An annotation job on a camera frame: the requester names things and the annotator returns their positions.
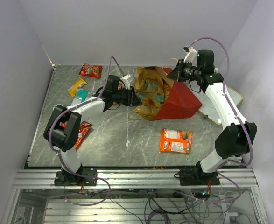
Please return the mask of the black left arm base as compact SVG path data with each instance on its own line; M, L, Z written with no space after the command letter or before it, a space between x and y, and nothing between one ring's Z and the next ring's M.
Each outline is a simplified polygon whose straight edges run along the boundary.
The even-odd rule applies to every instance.
M97 177L96 170L90 168L81 168L78 170L79 174L84 177L73 175L64 169L58 171L55 176L54 185L55 186L96 186L97 180L94 177Z

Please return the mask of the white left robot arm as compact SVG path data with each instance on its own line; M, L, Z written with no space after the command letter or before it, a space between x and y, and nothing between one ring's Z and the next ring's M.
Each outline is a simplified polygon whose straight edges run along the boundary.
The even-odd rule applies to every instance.
M55 186L76 186L82 183L96 185L94 177L97 173L83 167L75 149L80 126L89 117L109 110L114 103L137 105L140 100L134 92L133 83L132 74L123 77L109 75L105 86L86 101L68 107L56 105L53 108L43 137L61 162L61 170L55 176Z

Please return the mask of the tan paper chips bag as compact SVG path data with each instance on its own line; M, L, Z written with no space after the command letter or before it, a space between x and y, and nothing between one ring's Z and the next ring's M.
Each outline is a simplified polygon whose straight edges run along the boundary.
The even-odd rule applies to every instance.
M134 91L141 105L134 112L143 119L153 120L169 97L174 81L167 78L171 68L138 67L135 72Z

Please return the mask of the red brown paper bag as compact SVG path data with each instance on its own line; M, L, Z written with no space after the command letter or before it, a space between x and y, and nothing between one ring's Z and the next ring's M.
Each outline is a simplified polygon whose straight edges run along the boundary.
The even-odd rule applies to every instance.
M185 83L174 81L168 99L153 120L190 118L201 106Z

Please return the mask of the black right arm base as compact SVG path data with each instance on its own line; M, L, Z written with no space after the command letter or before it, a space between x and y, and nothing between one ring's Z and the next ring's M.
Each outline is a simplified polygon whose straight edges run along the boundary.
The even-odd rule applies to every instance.
M186 166L180 169L174 177L180 181L181 186L219 185L219 177L216 172L204 173L200 161L195 166Z

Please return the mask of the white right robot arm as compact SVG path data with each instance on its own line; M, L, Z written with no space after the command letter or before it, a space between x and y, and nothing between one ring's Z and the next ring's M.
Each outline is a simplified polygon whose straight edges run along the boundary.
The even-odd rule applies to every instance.
M214 52L196 51L191 46L184 47L184 51L185 58L178 60L167 78L178 82L195 81L212 102L223 127L215 141L214 150L200 161L201 169L193 173L194 181L202 185L209 180L209 173L232 161L232 157L253 153L257 126L248 122L233 103L223 76L214 67Z

